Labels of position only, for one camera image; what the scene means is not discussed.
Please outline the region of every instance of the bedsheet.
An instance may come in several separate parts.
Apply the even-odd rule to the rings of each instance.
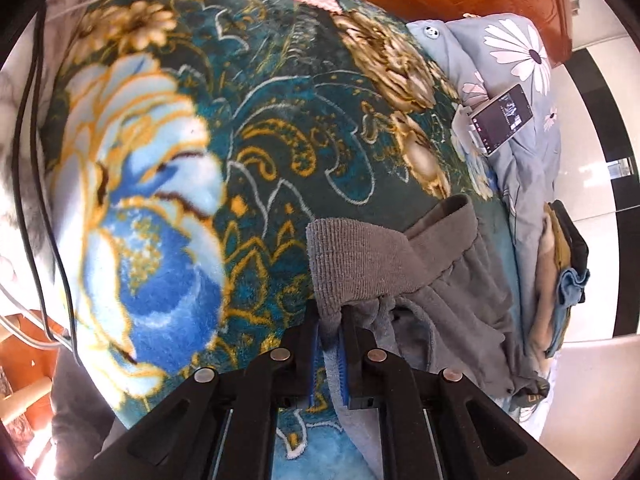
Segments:
[[[487,158],[510,213],[520,282],[518,319],[526,341],[536,315],[534,280],[543,209],[553,201],[560,164],[558,111],[545,47],[531,21],[515,14],[448,23],[422,20],[407,27],[442,67],[465,106],[475,108],[521,84],[533,111],[533,119]]]
[[[315,218],[403,231],[467,193],[519,297],[495,174],[452,139],[458,93],[404,23],[337,1],[341,16],[105,0],[79,25],[43,146],[81,357],[126,426],[195,369],[245,367],[302,320]],[[273,477],[373,478],[322,359],[314,406],[279,415]]]

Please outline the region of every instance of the white daisy print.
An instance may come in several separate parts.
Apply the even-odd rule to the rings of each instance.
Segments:
[[[513,20],[500,20],[500,24],[506,31],[495,25],[489,25],[485,29],[495,37],[485,36],[484,44],[502,49],[490,54],[500,64],[517,63],[511,73],[523,82],[533,75],[536,91],[546,95],[551,83],[551,68],[545,46],[537,30],[527,25],[529,32],[527,38]]]
[[[484,87],[484,79],[482,79],[482,76],[477,70],[474,72],[474,75],[476,76],[476,79],[478,79],[478,83],[464,83],[462,85],[462,92],[465,94],[463,105],[470,106],[472,108],[475,108],[489,99],[486,88]]]
[[[551,127],[556,124],[556,119],[558,118],[558,109],[553,106],[551,107],[551,111],[549,115],[545,117],[545,131],[548,132]]]

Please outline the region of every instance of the black cable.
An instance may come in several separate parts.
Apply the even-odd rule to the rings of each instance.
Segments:
[[[39,12],[46,18],[47,7]],[[31,104],[31,131],[30,131],[30,149],[31,149],[31,172],[33,174],[33,181],[36,187],[36,195],[38,196],[38,206],[44,221],[45,231],[47,238],[49,239],[49,245],[53,252],[53,257],[58,266],[60,272],[60,279],[62,280],[62,287],[65,290],[66,299],[66,312],[69,320],[69,334],[71,336],[71,348],[74,354],[74,358],[78,365],[80,365],[80,359],[78,357],[78,335],[76,333],[76,318],[74,316],[74,304],[71,297],[71,288],[69,287],[69,281],[66,277],[65,267],[62,264],[62,258],[60,257],[60,251],[56,244],[56,237],[53,234],[53,227],[51,226],[51,220],[47,211],[47,205],[44,200],[44,193],[42,191],[42,181],[40,180],[40,166],[38,164],[38,145],[36,143],[36,134],[38,129],[38,104],[40,101],[40,87],[42,86],[42,69],[44,65],[44,29],[45,27],[36,28],[34,33],[34,43],[38,45],[38,62],[36,66],[36,81],[33,88],[33,103]],[[46,313],[46,307],[43,305],[42,310]]]
[[[38,274],[38,269],[36,266],[35,258],[33,256],[33,248],[31,247],[31,241],[29,240],[29,232],[27,229],[26,220],[24,217],[24,209],[22,208],[22,193],[20,191],[20,133],[22,131],[22,123],[24,121],[24,115],[27,107],[27,103],[29,100],[29,94],[31,91],[31,85],[33,84],[34,76],[36,76],[36,88],[34,89],[33,103],[31,107],[31,161],[32,161],[32,170],[35,180],[36,193],[38,195],[38,204],[41,209],[41,213],[43,218],[45,219],[45,226],[47,229],[47,237],[49,238],[49,243],[52,246],[52,250],[54,252],[54,257],[56,258],[56,263],[60,265],[60,275],[63,279],[63,286],[65,289],[65,295],[67,295],[67,301],[70,300],[70,290],[68,287],[68,280],[66,279],[65,271],[62,267],[62,260],[60,259],[60,254],[58,252],[57,245],[55,243],[55,238],[52,238],[53,231],[51,229],[49,216],[46,211],[46,207],[44,206],[44,196],[42,192],[42,186],[40,185],[40,171],[38,168],[38,159],[37,159],[37,150],[35,156],[35,162],[33,158],[33,152],[35,150],[34,146],[34,136],[36,132],[36,123],[37,123],[37,115],[38,115],[38,96],[40,93],[40,86],[42,84],[42,68],[44,63],[44,28],[45,28],[45,20],[47,15],[47,7],[46,3],[44,3],[38,13],[36,14],[35,26],[34,26],[34,37],[33,37],[33,49],[31,52],[31,64],[29,68],[29,74],[27,76],[27,81],[25,84],[24,92],[22,93],[22,98],[20,100],[20,105],[18,107],[18,114],[15,121],[15,130],[14,130],[14,138],[12,142],[12,160],[11,160],[11,172],[12,172],[12,184],[14,189],[14,198],[15,198],[15,212],[16,218],[18,221],[18,227],[20,228],[20,236],[22,238],[22,244],[24,245],[25,256],[27,257],[27,261],[29,263],[31,273],[33,275],[33,281],[36,287],[36,291],[38,293],[38,302],[40,303],[40,315],[42,316],[42,324],[44,326],[44,332],[47,335],[47,338],[50,341],[55,341],[53,334],[51,333],[51,329],[49,327],[49,316],[47,315],[47,308],[45,306],[44,300],[44,292],[42,290],[42,282],[40,281],[40,275]],[[71,329],[71,340],[72,340],[72,349],[74,353],[74,357],[79,362],[78,358],[78,338],[76,335],[76,324],[75,317],[73,314],[73,305],[71,302],[68,303],[68,313],[70,320],[70,329]]]
[[[18,227],[20,228],[20,236],[22,237],[22,244],[24,245],[24,252],[27,256],[27,261],[31,268],[33,275],[33,281],[38,293],[38,300],[40,302],[40,314],[42,315],[42,323],[45,328],[45,334],[50,341],[54,341],[53,334],[49,328],[49,317],[47,317],[47,311],[44,307],[44,293],[42,291],[42,284],[40,283],[40,276],[38,275],[38,269],[36,267],[36,261],[33,257],[33,250],[31,249],[31,242],[29,240],[29,232],[27,230],[27,222],[24,219],[24,210],[22,209],[22,193],[20,192],[20,131],[22,130],[22,121],[24,119],[24,112],[29,100],[29,92],[33,83],[33,77],[36,72],[36,62],[38,60],[38,37],[40,36],[38,31],[44,29],[45,14],[43,9],[40,8],[36,14],[35,34],[33,38],[33,49],[31,51],[31,65],[29,67],[29,75],[24,86],[24,92],[22,93],[22,99],[20,100],[20,106],[18,108],[18,115],[15,120],[14,141],[12,143],[11,154],[11,180],[14,186],[14,198],[15,198],[15,215],[18,221]]]

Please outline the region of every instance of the black phone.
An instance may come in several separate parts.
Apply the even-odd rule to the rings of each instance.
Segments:
[[[477,108],[469,117],[476,148],[491,155],[533,118],[531,106],[520,84]]]

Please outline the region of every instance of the teal blanket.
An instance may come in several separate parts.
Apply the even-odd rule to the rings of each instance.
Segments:
[[[103,0],[81,22],[42,136],[80,355],[126,426],[301,322],[314,218],[403,231],[466,192],[518,297],[495,177],[452,139],[456,91],[404,23],[338,1]],[[318,359],[274,478],[370,478]]]

